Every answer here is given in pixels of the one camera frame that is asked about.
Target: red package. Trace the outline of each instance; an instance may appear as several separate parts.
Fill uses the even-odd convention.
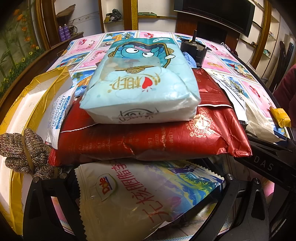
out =
[[[250,156],[247,136],[220,87],[203,69],[195,69],[194,74],[202,106],[191,121],[95,124],[76,101],[64,120],[58,150],[52,149],[49,163],[60,166],[127,157],[178,160],[222,153]]]

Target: television screen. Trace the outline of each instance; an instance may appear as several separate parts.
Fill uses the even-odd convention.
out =
[[[249,0],[175,0],[175,10],[212,19],[248,37],[255,6]]]

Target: patterned tablecloth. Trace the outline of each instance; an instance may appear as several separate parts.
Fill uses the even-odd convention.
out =
[[[181,38],[192,39],[192,36],[184,34],[158,31],[120,31],[87,36],[73,40],[49,70],[67,66],[73,79],[73,86],[87,85],[112,43],[128,38],[156,37],[173,38],[179,45],[181,45]],[[287,136],[287,131],[274,123],[269,107],[276,106],[256,78],[222,45],[199,38],[197,41],[212,50],[207,51],[202,67],[222,74],[228,80],[228,84],[245,95],[262,111],[272,124],[274,131]]]
[[[192,39],[192,36],[184,34],[158,31],[119,31],[92,35],[73,40],[69,44],[67,50],[51,66],[49,70],[61,66],[68,66],[70,75],[73,79],[73,86],[87,85],[91,76],[94,74],[97,65],[100,63],[112,43],[128,38],[155,37],[173,38],[179,45],[181,45],[180,38]],[[284,136],[288,136],[286,129],[280,128],[274,123],[269,112],[269,107],[273,106],[275,108],[276,106],[262,85],[256,80],[256,78],[222,45],[199,38],[197,38],[197,41],[200,41],[202,44],[206,45],[212,50],[207,51],[202,67],[205,70],[211,69],[214,73],[223,75],[231,87],[235,88],[237,91],[246,96],[258,107],[260,111],[262,111],[262,113],[270,121],[274,131]],[[219,162],[222,163],[223,169],[226,173],[232,173],[236,178],[241,180],[251,180],[253,177],[260,178],[263,183],[266,197],[268,197],[273,192],[274,184],[272,182],[262,178],[254,171],[236,162],[233,157],[222,155],[222,162]],[[233,208],[234,213],[238,207],[238,203],[236,203],[235,206],[236,207]],[[188,227],[186,226],[187,228],[177,230],[169,229],[165,232],[165,234],[157,232],[155,235],[150,236],[148,240],[189,240],[196,230],[202,225],[212,209],[212,204],[209,204],[208,207],[204,208],[202,213],[202,215],[205,217],[195,217],[191,221],[193,223],[187,225]],[[61,210],[58,208],[57,211],[65,230],[72,233]],[[230,227],[234,213],[229,216],[227,222],[221,230],[222,232]]]

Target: purple bottle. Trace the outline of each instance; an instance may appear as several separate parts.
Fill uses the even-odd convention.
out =
[[[68,26],[66,24],[64,25],[63,29],[64,29],[66,39],[71,38],[69,28],[68,28]]]
[[[64,33],[64,28],[62,28],[61,26],[59,27],[59,37],[60,37],[62,42],[66,40],[65,33]]]

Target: foam box wrapped in yellow tape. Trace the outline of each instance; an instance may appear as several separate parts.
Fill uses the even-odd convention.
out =
[[[31,128],[45,141],[52,105],[72,84],[67,67],[35,77],[10,107],[0,125],[0,134],[22,133]],[[6,167],[5,157],[0,156],[0,211],[18,235],[22,235],[23,209],[31,181],[30,175]]]
[[[284,109],[282,108],[274,109],[272,107],[270,107],[269,109],[281,128],[291,127],[290,117],[287,115]]]

